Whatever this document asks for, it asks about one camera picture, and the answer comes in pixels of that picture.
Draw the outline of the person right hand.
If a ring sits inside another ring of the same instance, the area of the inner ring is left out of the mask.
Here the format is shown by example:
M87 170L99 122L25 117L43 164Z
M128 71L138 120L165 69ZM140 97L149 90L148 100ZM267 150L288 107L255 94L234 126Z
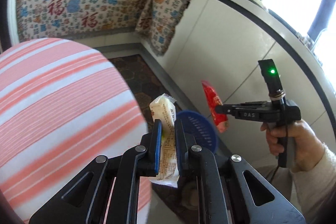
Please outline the person right hand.
M261 131L265 131L266 142L272 155L278 156L284 152L284 147L278 144L278 139L285 137L295 140L295 165L292 172L308 172L322 159L325 153L323 143L316 137L311 127L304 121L296 121L287 128L275 127L272 130L263 123Z

